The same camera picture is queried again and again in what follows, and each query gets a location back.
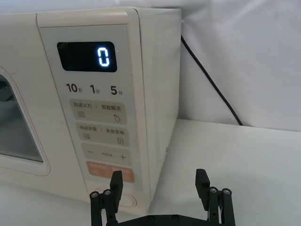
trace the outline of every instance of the screw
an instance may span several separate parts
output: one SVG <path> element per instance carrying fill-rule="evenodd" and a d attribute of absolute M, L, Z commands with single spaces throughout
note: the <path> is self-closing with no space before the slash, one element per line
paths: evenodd
<path fill-rule="evenodd" d="M 224 190 L 224 193 L 225 193 L 225 194 L 230 194 L 231 192 L 230 192 L 228 189 L 225 189 L 225 190 Z"/>
<path fill-rule="evenodd" d="M 104 192 L 104 195 L 110 195 L 110 194 L 111 194 L 111 191 L 109 191 L 109 190 Z"/>
<path fill-rule="evenodd" d="M 210 191 L 211 191 L 212 193 L 216 193 L 216 192 L 217 192 L 217 190 L 216 190 L 214 187 L 210 188 Z"/>
<path fill-rule="evenodd" d="M 155 217 L 154 217 L 154 216 L 149 216 L 149 217 L 147 218 L 147 220 L 148 220 L 149 222 L 154 222 L 154 221 L 155 221 Z"/>
<path fill-rule="evenodd" d="M 98 196 L 98 194 L 96 192 L 91 195 L 92 198 L 95 198 L 97 196 Z"/>
<path fill-rule="evenodd" d="M 174 222 L 179 222 L 180 221 L 180 218 L 178 215 L 173 215 L 173 221 Z"/>

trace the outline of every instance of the orange button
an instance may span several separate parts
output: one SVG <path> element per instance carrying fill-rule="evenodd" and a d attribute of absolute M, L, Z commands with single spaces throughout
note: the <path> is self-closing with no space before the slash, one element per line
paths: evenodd
<path fill-rule="evenodd" d="M 107 164 L 102 164 L 93 161 L 87 161 L 87 166 L 89 173 L 94 176 L 111 178 L 114 171 L 122 171 L 123 181 L 133 183 L 134 182 L 134 172 L 132 169 L 124 168 L 120 166 L 112 166 Z"/>

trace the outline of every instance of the number 1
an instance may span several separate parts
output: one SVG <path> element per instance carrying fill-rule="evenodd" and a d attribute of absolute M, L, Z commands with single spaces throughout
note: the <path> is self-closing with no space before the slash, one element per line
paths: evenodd
<path fill-rule="evenodd" d="M 93 93 L 95 93 L 94 85 L 90 86 L 92 88 Z"/>

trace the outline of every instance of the blue led digit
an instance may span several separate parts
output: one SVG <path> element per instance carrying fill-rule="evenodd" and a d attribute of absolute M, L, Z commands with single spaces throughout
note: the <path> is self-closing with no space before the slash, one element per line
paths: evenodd
<path fill-rule="evenodd" d="M 105 63 L 103 63 L 103 59 L 102 59 L 102 51 L 104 51 L 105 54 Z M 107 67 L 109 66 L 110 62 L 109 62 L 109 54 L 108 54 L 108 50 L 105 47 L 100 47 L 97 50 L 98 56 L 99 56 L 99 64 L 101 67 Z"/>

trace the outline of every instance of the control panel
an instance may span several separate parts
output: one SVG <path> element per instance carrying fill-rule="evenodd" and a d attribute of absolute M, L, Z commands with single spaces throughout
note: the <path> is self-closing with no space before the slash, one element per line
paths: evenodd
<path fill-rule="evenodd" d="M 84 179 L 142 191 L 127 25 L 40 32 Z"/>

